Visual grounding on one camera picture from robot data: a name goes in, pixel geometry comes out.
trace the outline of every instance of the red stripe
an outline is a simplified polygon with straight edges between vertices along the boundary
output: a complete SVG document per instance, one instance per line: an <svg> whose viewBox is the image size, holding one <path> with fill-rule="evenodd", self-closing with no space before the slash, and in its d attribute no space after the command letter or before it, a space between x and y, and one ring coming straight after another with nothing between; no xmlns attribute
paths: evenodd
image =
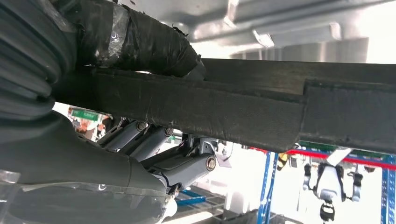
<svg viewBox="0 0 396 224"><path fill-rule="evenodd" d="M253 149L253 150L256 150L256 151L259 151L259 152L263 152L263 153L267 153L268 152L267 150L256 148L256 147L250 147L250 149Z"/></svg>
<svg viewBox="0 0 396 224"><path fill-rule="evenodd" d="M293 150L293 149L288 151L287 154L300 154L300 155L306 155L306 156L316 157L316 158L327 158L328 157L328 155L324 154L324 153L299 151L299 150ZM368 165L368 166L381 167L381 168L385 168L385 169L396 170L396 165L382 163L380 161L378 161L378 162L366 161L366 160L361 160L361 159L357 159L357 158L350 158L350 157L344 158L343 161L357 163L357 164L362 164L362 165Z"/></svg>

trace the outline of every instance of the blue shelving rack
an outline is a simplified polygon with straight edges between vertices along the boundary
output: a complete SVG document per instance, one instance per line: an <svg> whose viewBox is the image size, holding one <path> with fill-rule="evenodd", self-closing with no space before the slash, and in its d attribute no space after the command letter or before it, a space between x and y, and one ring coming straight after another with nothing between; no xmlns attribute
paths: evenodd
<svg viewBox="0 0 396 224"><path fill-rule="evenodd" d="M197 193L194 193L190 190L184 190L180 191L180 194L184 194L187 196L190 196L189 199L178 199L176 198L176 204L181 207L181 206L187 206L187 205L192 205L192 204L198 204L206 201L206 197L203 195L199 195Z"/></svg>
<svg viewBox="0 0 396 224"><path fill-rule="evenodd" d="M314 153L324 153L318 149L303 148L297 149L302 151L311 151ZM351 158L359 158L360 160L373 161L372 158L365 156L356 156L354 154L349 155ZM261 204L257 212L257 224L269 224L269 215L271 210L271 198L272 190L275 182L276 165L278 160L278 154L275 154L274 158L271 159L271 152L266 153L265 162L265 172L262 184L261 192ZM396 156L387 155L381 163L383 164L396 164ZM273 169L272 175L270 177L270 185L268 194L266 196L266 186L269 179L269 170ZM389 169L382 169L382 195L381 195L381 224L395 224L395 181L396 181L396 171Z"/></svg>

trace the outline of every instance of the black wrapping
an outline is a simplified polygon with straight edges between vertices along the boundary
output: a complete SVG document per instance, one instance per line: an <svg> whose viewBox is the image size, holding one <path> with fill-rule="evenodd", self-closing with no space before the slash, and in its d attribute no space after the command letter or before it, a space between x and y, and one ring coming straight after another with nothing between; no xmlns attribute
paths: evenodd
<svg viewBox="0 0 396 224"><path fill-rule="evenodd" d="M51 112L50 85L74 70L76 48L74 27L49 1L0 0L0 129Z"/></svg>
<svg viewBox="0 0 396 224"><path fill-rule="evenodd" d="M183 77L199 61L183 33L144 13L106 0L58 0L54 5L79 27L80 65Z"/></svg>

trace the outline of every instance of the cable bundle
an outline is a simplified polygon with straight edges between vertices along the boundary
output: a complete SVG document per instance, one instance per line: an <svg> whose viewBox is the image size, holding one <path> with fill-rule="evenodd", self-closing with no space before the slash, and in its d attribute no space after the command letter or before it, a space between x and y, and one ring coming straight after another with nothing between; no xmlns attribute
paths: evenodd
<svg viewBox="0 0 396 224"><path fill-rule="evenodd" d="M74 68L76 32L48 0L0 0L0 119L48 114L51 84Z"/></svg>

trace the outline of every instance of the clear plastic wrap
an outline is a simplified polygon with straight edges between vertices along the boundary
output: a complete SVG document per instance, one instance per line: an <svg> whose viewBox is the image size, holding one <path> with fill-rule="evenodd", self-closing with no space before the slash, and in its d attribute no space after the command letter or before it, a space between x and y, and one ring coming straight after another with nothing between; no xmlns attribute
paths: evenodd
<svg viewBox="0 0 396 224"><path fill-rule="evenodd" d="M0 224L156 224L173 198L151 189L66 182L0 182Z"/></svg>
<svg viewBox="0 0 396 224"><path fill-rule="evenodd" d="M121 6L114 5L113 29L111 31L109 43L109 58L119 58L122 45L127 36L128 20L128 11Z"/></svg>

